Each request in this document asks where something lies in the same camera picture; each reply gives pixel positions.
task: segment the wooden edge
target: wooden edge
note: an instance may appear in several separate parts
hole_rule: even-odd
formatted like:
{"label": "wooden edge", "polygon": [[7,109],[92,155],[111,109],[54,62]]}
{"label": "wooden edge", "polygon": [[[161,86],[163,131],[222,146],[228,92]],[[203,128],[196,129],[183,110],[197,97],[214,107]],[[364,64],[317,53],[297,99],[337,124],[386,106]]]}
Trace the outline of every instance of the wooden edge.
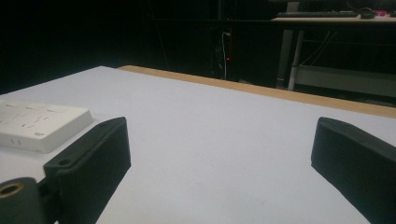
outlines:
{"label": "wooden edge", "polygon": [[311,105],[322,105],[337,109],[343,109],[348,111],[354,111],[364,114],[377,115],[377,116],[396,119],[396,108],[382,106],[382,105],[369,105],[365,103],[305,94],[296,91],[283,91],[283,90],[271,89],[261,86],[250,85],[250,84],[219,80],[209,77],[198,77],[198,76],[168,72],[168,71],[145,68],[145,67],[137,67],[132,65],[126,65],[120,67],[119,69],[129,72],[136,72],[140,74],[156,76],[156,77],[167,77],[176,80],[189,81],[193,83],[200,83],[215,87],[222,87],[235,91],[245,91],[254,94],[270,96],[279,99],[301,102]]}

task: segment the dark background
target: dark background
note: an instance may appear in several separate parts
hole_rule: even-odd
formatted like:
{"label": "dark background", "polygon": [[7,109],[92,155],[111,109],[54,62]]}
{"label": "dark background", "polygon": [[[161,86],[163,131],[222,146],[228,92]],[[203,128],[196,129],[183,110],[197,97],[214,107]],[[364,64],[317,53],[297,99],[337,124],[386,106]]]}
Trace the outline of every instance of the dark background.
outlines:
{"label": "dark background", "polygon": [[[213,68],[214,50],[221,32],[230,30],[157,27],[150,19],[269,20],[286,4],[227,0],[220,7],[219,14],[218,1],[213,0],[2,2],[0,93],[98,65],[131,64],[219,77]],[[280,31],[233,30],[233,74],[243,71],[244,79],[274,87],[281,38]]]}
{"label": "dark background", "polygon": [[[395,1],[382,2],[385,4],[380,9],[396,9]],[[357,7],[376,7],[378,1],[353,3]],[[344,0],[307,2],[300,8],[347,9]],[[117,68],[130,64],[223,78],[224,71],[219,67],[223,65],[224,32],[231,33],[225,38],[231,59],[227,79],[274,88],[281,29],[183,21],[266,21],[280,11],[286,11],[285,2],[268,0],[2,1],[0,93],[99,65]],[[153,19],[176,22],[164,25],[152,22]],[[318,48],[325,35],[326,32],[306,32],[302,59]],[[339,32],[333,42],[314,65],[396,74],[396,30]]]}

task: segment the white tabletop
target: white tabletop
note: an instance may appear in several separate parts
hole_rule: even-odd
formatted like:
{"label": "white tabletop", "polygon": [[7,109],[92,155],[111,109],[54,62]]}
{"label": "white tabletop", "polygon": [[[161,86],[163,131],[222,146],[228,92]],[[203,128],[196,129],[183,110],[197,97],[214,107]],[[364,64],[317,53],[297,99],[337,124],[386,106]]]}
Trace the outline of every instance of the white tabletop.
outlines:
{"label": "white tabletop", "polygon": [[396,22],[395,17],[390,15],[376,16],[373,19],[363,20],[361,16],[349,17],[349,18],[274,18],[271,21],[309,21],[309,22]]}
{"label": "white tabletop", "polygon": [[[98,223],[368,223],[310,165],[317,120],[396,145],[396,119],[106,67],[0,98],[127,118],[132,167]],[[48,155],[0,147],[0,182],[42,179],[78,136]]]}

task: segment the power outlet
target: power outlet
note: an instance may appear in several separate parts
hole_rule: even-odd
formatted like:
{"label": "power outlet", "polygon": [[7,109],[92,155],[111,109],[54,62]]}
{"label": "power outlet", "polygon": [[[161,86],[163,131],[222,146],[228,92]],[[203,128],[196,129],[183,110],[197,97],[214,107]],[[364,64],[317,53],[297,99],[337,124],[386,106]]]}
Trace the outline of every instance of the power outlet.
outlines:
{"label": "power outlet", "polygon": [[0,145],[49,153],[92,122],[87,108],[0,100]]}

